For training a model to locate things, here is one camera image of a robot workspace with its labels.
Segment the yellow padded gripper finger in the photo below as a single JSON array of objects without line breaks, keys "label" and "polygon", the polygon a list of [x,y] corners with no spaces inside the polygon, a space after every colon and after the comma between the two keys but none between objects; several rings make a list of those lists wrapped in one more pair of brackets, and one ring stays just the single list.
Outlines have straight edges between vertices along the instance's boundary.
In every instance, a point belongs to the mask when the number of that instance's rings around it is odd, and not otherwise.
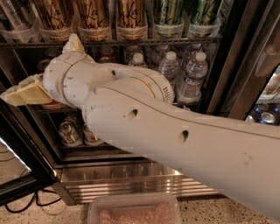
[{"label": "yellow padded gripper finger", "polygon": [[8,88],[0,98],[12,106],[47,104],[53,101],[43,86],[43,74],[34,74]]},{"label": "yellow padded gripper finger", "polygon": [[76,33],[72,33],[62,49],[63,53],[84,53],[85,49]]}]

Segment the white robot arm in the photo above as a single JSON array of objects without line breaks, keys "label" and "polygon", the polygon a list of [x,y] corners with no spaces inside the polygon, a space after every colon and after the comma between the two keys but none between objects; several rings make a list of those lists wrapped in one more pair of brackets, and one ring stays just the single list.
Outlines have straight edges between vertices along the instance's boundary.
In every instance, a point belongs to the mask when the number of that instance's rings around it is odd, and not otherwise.
[{"label": "white robot arm", "polygon": [[42,74],[1,94],[12,106],[78,108],[103,142],[166,165],[280,221],[280,129],[173,106],[169,81],[149,68],[97,63],[71,34]]}]

